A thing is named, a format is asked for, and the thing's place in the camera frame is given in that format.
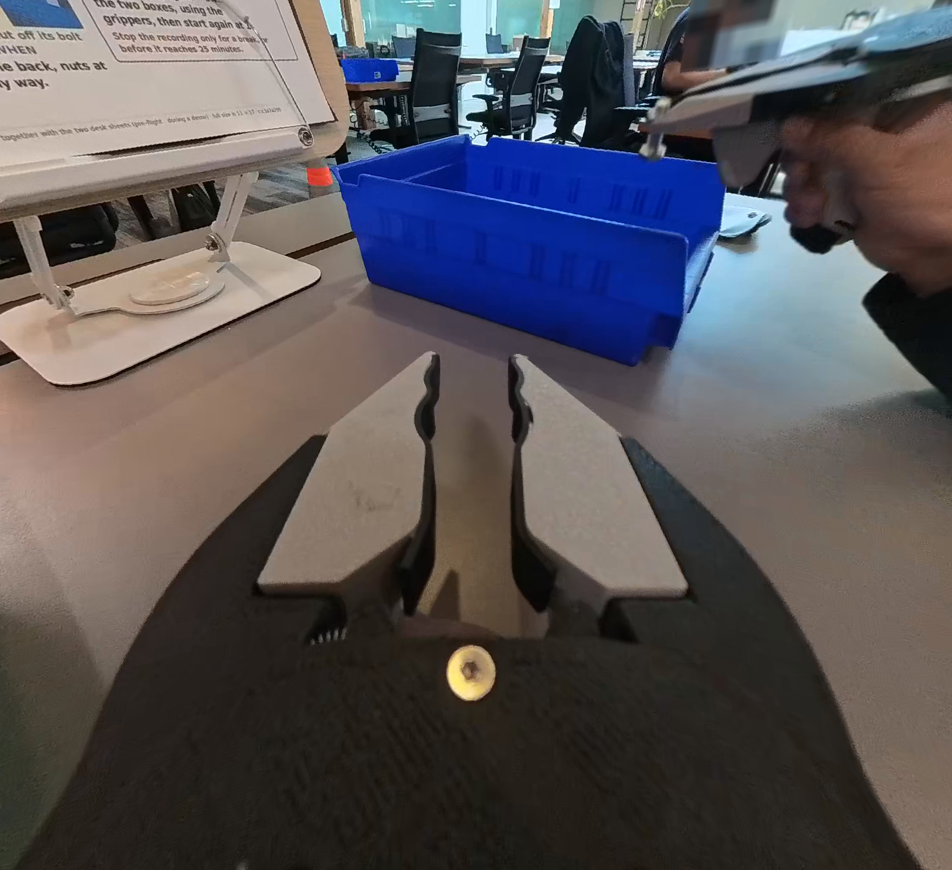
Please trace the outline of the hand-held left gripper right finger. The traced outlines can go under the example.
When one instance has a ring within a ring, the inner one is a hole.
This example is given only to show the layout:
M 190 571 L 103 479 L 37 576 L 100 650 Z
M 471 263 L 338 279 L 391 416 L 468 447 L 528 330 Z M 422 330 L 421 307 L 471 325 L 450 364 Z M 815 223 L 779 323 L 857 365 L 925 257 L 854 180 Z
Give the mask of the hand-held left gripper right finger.
M 510 357 L 511 568 L 537 613 L 599 620 L 616 601 L 677 601 L 688 582 L 619 432 L 524 355 Z

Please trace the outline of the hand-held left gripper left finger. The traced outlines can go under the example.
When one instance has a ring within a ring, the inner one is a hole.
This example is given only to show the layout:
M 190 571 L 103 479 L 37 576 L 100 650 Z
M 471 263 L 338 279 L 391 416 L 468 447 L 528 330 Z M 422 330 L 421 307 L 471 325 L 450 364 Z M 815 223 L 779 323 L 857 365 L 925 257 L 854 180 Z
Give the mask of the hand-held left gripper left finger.
M 333 424 L 257 579 L 346 616 L 418 608 L 435 564 L 432 440 L 441 360 L 426 352 Z

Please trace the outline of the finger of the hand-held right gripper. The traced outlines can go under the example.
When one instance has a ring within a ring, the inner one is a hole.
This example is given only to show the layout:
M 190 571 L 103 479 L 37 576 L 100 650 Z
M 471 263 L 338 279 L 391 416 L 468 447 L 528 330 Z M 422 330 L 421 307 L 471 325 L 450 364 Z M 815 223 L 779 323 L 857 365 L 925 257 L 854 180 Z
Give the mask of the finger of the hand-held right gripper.
M 847 110 L 870 73 L 876 44 L 814 44 L 756 63 L 657 103 L 645 134 L 711 135 L 717 129 Z

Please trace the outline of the steel hex bolt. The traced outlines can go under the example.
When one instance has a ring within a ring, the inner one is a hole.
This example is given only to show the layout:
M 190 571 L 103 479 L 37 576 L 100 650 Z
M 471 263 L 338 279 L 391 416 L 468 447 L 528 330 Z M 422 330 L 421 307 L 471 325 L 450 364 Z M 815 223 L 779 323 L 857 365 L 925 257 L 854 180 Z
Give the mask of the steel hex bolt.
M 645 140 L 639 154 L 649 162 L 658 162 L 665 155 L 663 132 L 659 128 L 659 121 L 667 111 L 669 100 L 659 100 L 646 114 L 645 119 L 638 125 L 639 132 Z

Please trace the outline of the blue plastic bin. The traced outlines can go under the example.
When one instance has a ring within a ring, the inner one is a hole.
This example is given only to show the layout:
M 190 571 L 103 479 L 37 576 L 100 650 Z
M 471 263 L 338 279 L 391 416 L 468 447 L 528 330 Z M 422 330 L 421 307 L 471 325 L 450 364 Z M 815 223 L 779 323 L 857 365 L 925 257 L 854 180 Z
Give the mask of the blue plastic bin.
M 725 196 L 711 162 L 463 135 L 333 172 L 374 285 L 629 366 L 678 339 Z

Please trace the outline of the person's right hand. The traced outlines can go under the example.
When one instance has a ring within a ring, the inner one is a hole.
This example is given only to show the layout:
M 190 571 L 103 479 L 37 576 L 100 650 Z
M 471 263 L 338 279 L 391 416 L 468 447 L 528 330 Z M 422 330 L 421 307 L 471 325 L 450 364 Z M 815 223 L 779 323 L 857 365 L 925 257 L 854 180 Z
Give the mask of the person's right hand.
M 837 175 L 856 213 L 853 241 L 863 257 L 918 297 L 950 289 L 950 102 L 889 130 L 791 118 L 781 153 L 791 227 L 822 223 L 825 182 Z

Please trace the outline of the black jacket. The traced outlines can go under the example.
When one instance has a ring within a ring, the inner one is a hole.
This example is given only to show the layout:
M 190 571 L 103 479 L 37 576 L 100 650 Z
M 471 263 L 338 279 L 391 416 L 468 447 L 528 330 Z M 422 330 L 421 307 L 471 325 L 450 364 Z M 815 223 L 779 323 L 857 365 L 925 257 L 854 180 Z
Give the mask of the black jacket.
M 558 78 L 562 100 L 555 138 L 568 142 L 577 123 L 586 125 L 580 145 L 609 148 L 619 132 L 615 111 L 625 105 L 625 34 L 617 21 L 581 19 L 568 43 Z

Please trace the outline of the black office chair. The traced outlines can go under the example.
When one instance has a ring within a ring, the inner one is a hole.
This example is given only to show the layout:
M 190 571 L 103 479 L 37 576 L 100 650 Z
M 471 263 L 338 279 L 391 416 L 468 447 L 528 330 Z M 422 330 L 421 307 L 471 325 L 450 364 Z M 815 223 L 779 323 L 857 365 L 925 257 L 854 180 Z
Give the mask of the black office chair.
M 482 126 L 486 138 L 530 140 L 537 121 L 537 89 L 546 63 L 550 39 L 525 37 L 514 67 L 491 69 L 486 84 L 492 93 L 480 93 L 484 109 L 467 114 Z
M 459 133 L 457 79 L 462 35 L 418 28 L 409 87 L 382 107 L 387 128 L 371 131 L 373 144 L 404 149 Z

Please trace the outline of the printed instruction sheet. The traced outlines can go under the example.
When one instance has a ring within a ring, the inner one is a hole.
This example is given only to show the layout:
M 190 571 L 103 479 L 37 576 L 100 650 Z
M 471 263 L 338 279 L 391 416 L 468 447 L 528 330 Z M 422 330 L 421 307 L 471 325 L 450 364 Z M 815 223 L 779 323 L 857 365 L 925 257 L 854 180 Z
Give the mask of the printed instruction sheet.
M 335 121 L 291 0 L 1 0 L 2 167 Z

